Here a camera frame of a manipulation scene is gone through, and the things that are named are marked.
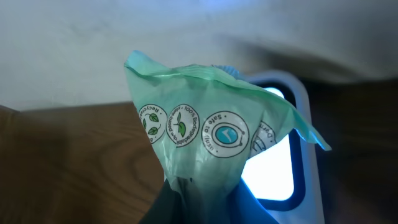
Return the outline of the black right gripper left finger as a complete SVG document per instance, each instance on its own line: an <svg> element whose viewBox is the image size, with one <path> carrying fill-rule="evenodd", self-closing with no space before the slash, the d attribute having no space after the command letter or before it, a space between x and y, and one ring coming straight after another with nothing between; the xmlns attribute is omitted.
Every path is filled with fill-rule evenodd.
<svg viewBox="0 0 398 224"><path fill-rule="evenodd" d="M185 224L181 196L171 189L167 179L139 224Z"/></svg>

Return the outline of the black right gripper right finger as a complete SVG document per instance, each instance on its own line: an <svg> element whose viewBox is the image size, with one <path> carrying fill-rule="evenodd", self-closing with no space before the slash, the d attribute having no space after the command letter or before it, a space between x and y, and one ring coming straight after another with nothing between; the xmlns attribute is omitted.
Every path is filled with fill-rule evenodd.
<svg viewBox="0 0 398 224"><path fill-rule="evenodd" d="M228 195L228 213L231 224L278 224L253 196L243 179Z"/></svg>

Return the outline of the teal snack packet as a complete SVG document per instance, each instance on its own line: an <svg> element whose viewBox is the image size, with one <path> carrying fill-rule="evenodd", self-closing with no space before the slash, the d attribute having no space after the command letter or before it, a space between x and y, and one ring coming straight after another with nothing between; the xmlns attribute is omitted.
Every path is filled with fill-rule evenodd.
<svg viewBox="0 0 398 224"><path fill-rule="evenodd" d="M139 51L124 63L139 120L186 223L274 223L243 184L246 161L291 131L330 147L285 99L213 66L169 68Z"/></svg>

